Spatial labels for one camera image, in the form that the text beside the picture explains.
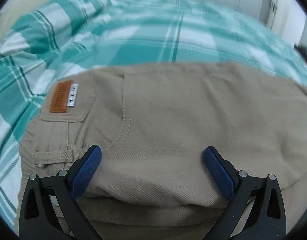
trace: stitching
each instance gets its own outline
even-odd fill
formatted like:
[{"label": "stitching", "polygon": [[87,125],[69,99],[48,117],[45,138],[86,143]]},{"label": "stitching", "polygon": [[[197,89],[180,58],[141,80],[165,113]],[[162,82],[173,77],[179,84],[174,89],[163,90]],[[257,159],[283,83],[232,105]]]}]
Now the stitching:
[{"label": "stitching", "polygon": [[120,137],[121,137],[121,135],[122,135],[122,132],[123,132],[123,128],[124,128],[124,126],[125,126],[125,120],[126,120],[126,111],[125,111],[125,99],[123,99],[123,107],[122,107],[122,112],[123,112],[123,119],[122,119],[122,125],[121,125],[121,131],[120,131],[120,133],[119,133],[119,136],[118,136],[118,138],[116,139],[116,141],[108,148],[108,149],[106,149],[104,152],[103,152],[103,154],[105,154],[106,152],[108,152],[112,147],[114,147],[117,143],[118,143],[118,141],[120,140]]},{"label": "stitching", "polygon": [[114,153],[116,153],[116,152],[123,146],[123,144],[125,143],[125,141],[126,141],[126,139],[127,139],[127,136],[129,135],[130,127],[131,127],[131,103],[130,103],[130,101],[129,101],[129,125],[128,125],[128,131],[127,131],[126,136],[125,136],[124,140],[122,141],[121,145],[117,148],[117,150],[116,150],[115,152],[109,154],[109,155],[106,157],[106,159],[109,158],[109,157],[110,157],[111,155],[113,155]]}]

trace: clothing label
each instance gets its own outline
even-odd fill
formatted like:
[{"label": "clothing label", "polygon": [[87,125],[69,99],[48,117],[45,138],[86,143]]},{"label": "clothing label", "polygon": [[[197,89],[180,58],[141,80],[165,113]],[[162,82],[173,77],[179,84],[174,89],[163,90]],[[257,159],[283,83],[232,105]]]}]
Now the clothing label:
[{"label": "clothing label", "polygon": [[71,84],[67,106],[74,106],[74,103],[76,101],[77,90],[78,90],[78,84],[77,83]]},{"label": "clothing label", "polygon": [[51,113],[66,113],[68,96],[71,88],[72,80],[58,83],[53,94],[50,112]]}]

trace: cargo pocket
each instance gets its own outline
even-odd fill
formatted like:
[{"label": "cargo pocket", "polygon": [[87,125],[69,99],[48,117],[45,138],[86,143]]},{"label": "cargo pocket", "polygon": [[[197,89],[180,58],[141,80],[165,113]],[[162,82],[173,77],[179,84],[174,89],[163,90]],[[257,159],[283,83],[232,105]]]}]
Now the cargo pocket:
[{"label": "cargo pocket", "polygon": [[[52,113],[51,101],[57,84],[66,81],[78,84],[75,104],[68,106],[66,113]],[[94,101],[95,89],[89,72],[60,80],[49,90],[33,139],[33,162],[39,176],[54,176],[83,156],[84,151],[75,141]]]}]

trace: blue gripper pad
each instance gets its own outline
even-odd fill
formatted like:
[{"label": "blue gripper pad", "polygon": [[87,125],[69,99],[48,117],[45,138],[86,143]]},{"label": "blue gripper pad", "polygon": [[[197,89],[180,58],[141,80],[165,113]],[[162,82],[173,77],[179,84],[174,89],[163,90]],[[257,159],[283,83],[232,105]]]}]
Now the blue gripper pad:
[{"label": "blue gripper pad", "polygon": [[74,176],[71,185],[71,197],[73,200],[81,197],[85,192],[92,176],[95,174],[101,162],[101,157],[101,148],[96,146]]},{"label": "blue gripper pad", "polygon": [[215,183],[222,196],[229,201],[232,201],[235,197],[234,182],[226,172],[225,168],[221,165],[218,158],[209,148],[205,149],[204,163],[206,164],[211,176],[215,180]]}]

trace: bed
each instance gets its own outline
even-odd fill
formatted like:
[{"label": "bed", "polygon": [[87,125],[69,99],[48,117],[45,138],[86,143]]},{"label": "bed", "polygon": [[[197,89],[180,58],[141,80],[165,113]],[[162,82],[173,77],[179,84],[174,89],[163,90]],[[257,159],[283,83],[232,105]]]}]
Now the bed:
[{"label": "bed", "polygon": [[50,0],[0,43],[0,214],[16,216],[19,142],[56,80],[145,62],[237,61],[307,86],[307,65],[259,22],[194,0]]}]

